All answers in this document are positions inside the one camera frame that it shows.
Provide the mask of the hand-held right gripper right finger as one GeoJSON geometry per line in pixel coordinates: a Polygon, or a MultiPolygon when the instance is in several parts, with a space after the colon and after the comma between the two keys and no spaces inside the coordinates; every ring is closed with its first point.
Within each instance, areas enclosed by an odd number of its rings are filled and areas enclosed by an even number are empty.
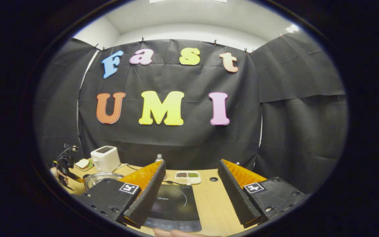
{"type": "Polygon", "coordinates": [[[305,197],[281,177],[267,179],[224,159],[219,161],[218,175],[245,228],[283,214],[305,197]]]}

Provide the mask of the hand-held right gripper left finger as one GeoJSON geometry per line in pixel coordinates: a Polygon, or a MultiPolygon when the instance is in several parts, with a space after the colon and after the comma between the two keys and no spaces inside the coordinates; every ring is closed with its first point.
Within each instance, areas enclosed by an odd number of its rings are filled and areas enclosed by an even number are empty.
{"type": "Polygon", "coordinates": [[[102,217],[141,228],[156,201],[165,173],[165,161],[160,160],[120,180],[105,178],[78,195],[78,200],[102,217]]]}

